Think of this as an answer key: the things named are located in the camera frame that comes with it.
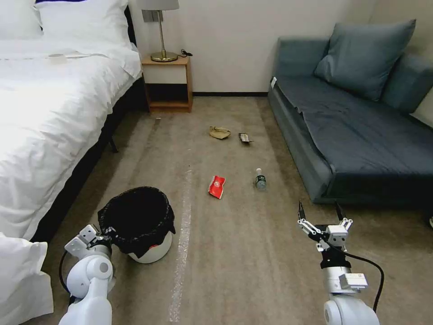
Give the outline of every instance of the sofa armrest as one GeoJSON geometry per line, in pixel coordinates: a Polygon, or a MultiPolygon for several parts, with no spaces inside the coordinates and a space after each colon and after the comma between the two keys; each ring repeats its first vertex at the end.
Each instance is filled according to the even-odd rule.
{"type": "Polygon", "coordinates": [[[329,39],[278,38],[272,75],[277,78],[313,75],[328,46],[329,39]]]}
{"type": "Polygon", "coordinates": [[[415,55],[403,55],[394,66],[382,102],[403,113],[413,113],[433,86],[433,65],[415,55]]]}

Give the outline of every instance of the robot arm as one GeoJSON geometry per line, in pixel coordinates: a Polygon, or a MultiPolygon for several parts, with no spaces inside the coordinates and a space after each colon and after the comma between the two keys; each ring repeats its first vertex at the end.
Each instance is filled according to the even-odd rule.
{"type": "Polygon", "coordinates": [[[346,242],[353,221],[347,219],[336,204],[338,225],[313,225],[305,218],[304,208],[299,202],[298,225],[313,239],[322,254],[320,263],[325,275],[325,287],[330,300],[325,303],[324,316],[327,325],[379,325],[376,313],[362,300],[354,297],[368,287],[363,273],[352,273],[345,259],[346,242]]]}
{"type": "Polygon", "coordinates": [[[74,302],[59,325],[111,325],[112,309],[107,294],[114,286],[114,276],[109,243],[88,225],[65,249],[80,260],[66,280],[74,302]]]}

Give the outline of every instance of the lamp shade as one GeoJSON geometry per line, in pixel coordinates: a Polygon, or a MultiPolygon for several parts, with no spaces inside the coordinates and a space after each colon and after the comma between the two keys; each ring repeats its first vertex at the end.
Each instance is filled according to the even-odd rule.
{"type": "Polygon", "coordinates": [[[178,0],[137,0],[141,10],[175,10],[179,9],[178,0]]]}

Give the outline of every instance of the crumpled paper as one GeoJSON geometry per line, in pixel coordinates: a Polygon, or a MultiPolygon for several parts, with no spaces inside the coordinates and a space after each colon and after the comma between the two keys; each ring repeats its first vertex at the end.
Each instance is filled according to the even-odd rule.
{"type": "Polygon", "coordinates": [[[227,138],[230,134],[230,130],[224,127],[211,126],[209,128],[209,135],[220,140],[227,138]]]}

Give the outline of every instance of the water bottle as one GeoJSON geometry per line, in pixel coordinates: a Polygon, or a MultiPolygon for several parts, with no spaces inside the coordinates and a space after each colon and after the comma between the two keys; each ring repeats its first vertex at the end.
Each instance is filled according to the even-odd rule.
{"type": "Polygon", "coordinates": [[[256,172],[257,172],[256,187],[259,190],[264,190],[266,188],[266,178],[262,174],[262,169],[261,168],[257,168],[256,172]]]}

